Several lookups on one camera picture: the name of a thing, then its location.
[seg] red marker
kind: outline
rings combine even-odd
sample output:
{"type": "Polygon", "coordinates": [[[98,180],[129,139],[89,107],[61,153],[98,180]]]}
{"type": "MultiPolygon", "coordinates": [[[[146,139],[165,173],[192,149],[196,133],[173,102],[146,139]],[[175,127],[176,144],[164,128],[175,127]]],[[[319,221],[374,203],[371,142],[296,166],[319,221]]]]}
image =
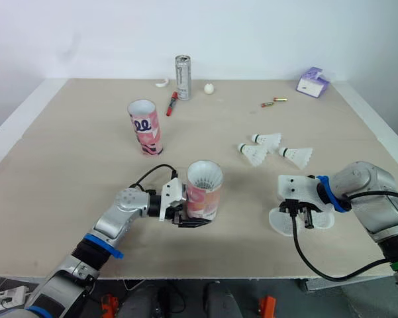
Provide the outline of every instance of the red marker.
{"type": "Polygon", "coordinates": [[[175,105],[176,100],[178,99],[178,93],[175,91],[172,93],[171,102],[168,106],[168,110],[166,111],[166,116],[170,116],[172,113],[172,109],[175,105]]]}

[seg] orange clamp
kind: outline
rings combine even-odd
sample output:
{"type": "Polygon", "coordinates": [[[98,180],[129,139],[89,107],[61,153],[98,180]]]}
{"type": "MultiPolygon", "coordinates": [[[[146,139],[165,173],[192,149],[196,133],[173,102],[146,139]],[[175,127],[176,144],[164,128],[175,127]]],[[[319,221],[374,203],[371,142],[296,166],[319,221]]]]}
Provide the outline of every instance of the orange clamp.
{"type": "Polygon", "coordinates": [[[275,298],[266,296],[259,300],[259,314],[261,318],[275,318],[275,298]]]}
{"type": "Polygon", "coordinates": [[[101,318],[115,318],[118,306],[118,297],[114,297],[111,293],[102,296],[101,309],[103,310],[103,314],[101,318]]]}

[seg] shuttlecock feather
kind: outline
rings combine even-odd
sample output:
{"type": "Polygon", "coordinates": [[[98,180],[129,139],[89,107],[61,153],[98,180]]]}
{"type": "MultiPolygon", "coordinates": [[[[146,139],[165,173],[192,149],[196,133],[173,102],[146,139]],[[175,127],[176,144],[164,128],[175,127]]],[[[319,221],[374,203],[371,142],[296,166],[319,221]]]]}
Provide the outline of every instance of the shuttlecock feather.
{"type": "Polygon", "coordinates": [[[239,144],[237,149],[246,156],[253,167],[259,166],[264,161],[266,154],[268,153],[266,147],[259,144],[253,146],[248,144],[239,144]]]}
{"type": "Polygon", "coordinates": [[[252,141],[265,146],[270,154],[275,154],[281,142],[281,134],[279,132],[276,134],[254,134],[252,141]]]}
{"type": "Polygon", "coordinates": [[[279,155],[294,163],[299,169],[304,169],[312,155],[312,148],[290,149],[282,147],[279,155]]]}
{"type": "Polygon", "coordinates": [[[190,165],[187,178],[193,186],[213,191],[222,184],[223,172],[213,161],[199,160],[190,165]]]}

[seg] white wall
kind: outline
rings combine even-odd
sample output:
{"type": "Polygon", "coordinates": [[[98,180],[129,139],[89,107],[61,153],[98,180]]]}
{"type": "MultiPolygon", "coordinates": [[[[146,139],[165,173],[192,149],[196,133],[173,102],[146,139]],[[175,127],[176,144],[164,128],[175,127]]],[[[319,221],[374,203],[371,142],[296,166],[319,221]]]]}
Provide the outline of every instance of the white wall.
{"type": "Polygon", "coordinates": [[[322,67],[398,132],[398,0],[0,0],[0,123],[42,78],[173,78],[177,54],[194,78],[322,67]]]}

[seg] silver can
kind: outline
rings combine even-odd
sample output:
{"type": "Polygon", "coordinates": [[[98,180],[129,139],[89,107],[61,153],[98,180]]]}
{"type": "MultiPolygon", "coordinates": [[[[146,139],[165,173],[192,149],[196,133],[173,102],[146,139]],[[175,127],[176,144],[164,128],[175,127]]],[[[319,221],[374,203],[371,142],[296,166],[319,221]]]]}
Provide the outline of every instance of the silver can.
{"type": "Polygon", "coordinates": [[[191,97],[191,58],[179,55],[175,58],[178,99],[187,101],[191,97]]]}

